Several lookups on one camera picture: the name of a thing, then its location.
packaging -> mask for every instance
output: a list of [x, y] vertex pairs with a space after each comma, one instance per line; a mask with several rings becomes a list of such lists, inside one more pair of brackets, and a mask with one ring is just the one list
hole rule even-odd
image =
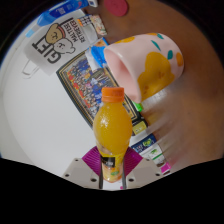
[[95, 29], [96, 29], [96, 32], [101, 35], [101, 36], [106, 36], [107, 35], [107, 31], [103, 25], [103, 22], [100, 18], [99, 15], [92, 15], [90, 17]]
[[153, 162], [157, 165], [162, 163], [165, 160], [163, 156], [162, 150], [157, 143], [150, 146], [147, 150], [142, 151], [140, 155], [144, 158], [148, 158], [153, 160]]
[[81, 27], [76, 22], [83, 14], [79, 10], [69, 13], [35, 32], [24, 48], [26, 57], [51, 75], [85, 51], [98, 37], [92, 24]]
[[146, 149], [148, 149], [150, 146], [155, 144], [156, 138], [153, 134], [148, 135], [147, 137], [143, 138], [141, 141], [138, 143], [134, 144], [131, 146], [132, 149], [134, 149], [137, 153], [142, 153]]
[[139, 121], [133, 124], [133, 132], [132, 136], [138, 135], [142, 131], [144, 131], [148, 127], [148, 123], [145, 121], [144, 118], [141, 118]]

bottle label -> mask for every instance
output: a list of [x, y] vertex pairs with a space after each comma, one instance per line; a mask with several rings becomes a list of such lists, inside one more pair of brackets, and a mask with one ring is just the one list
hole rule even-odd
[[121, 179], [123, 173], [123, 158], [125, 152], [118, 155], [113, 154], [111, 155], [110, 151], [106, 150], [101, 144], [99, 144], [98, 141], [97, 141], [97, 148], [101, 155], [104, 179], [111, 183]]
[[141, 121], [140, 123], [136, 124], [132, 130], [135, 135], [139, 134], [140, 132], [144, 131], [147, 128], [144, 121]]

orange juice bottle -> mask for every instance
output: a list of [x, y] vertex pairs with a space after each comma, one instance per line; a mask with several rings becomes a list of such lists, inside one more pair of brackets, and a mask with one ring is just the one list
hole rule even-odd
[[122, 105], [124, 88], [102, 88], [102, 102], [93, 121], [96, 145], [101, 154], [103, 177], [113, 183], [121, 179], [123, 158], [132, 136], [132, 121]]

table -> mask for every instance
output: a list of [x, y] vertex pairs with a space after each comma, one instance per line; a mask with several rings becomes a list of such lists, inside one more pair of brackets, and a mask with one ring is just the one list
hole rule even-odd
[[180, 47], [185, 69], [170, 86], [142, 104], [142, 115], [158, 139], [171, 172], [224, 155], [224, 72], [221, 61], [199, 28], [181, 13], [158, 1], [129, 0], [129, 12], [112, 15], [99, 0], [87, 7], [99, 14], [112, 44], [149, 32], [169, 36]]

cup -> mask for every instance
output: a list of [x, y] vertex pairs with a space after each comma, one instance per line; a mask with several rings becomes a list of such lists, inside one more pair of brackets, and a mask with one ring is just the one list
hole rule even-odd
[[105, 60], [118, 85], [135, 103], [153, 96], [183, 73], [183, 55], [164, 34], [129, 37], [104, 49]]

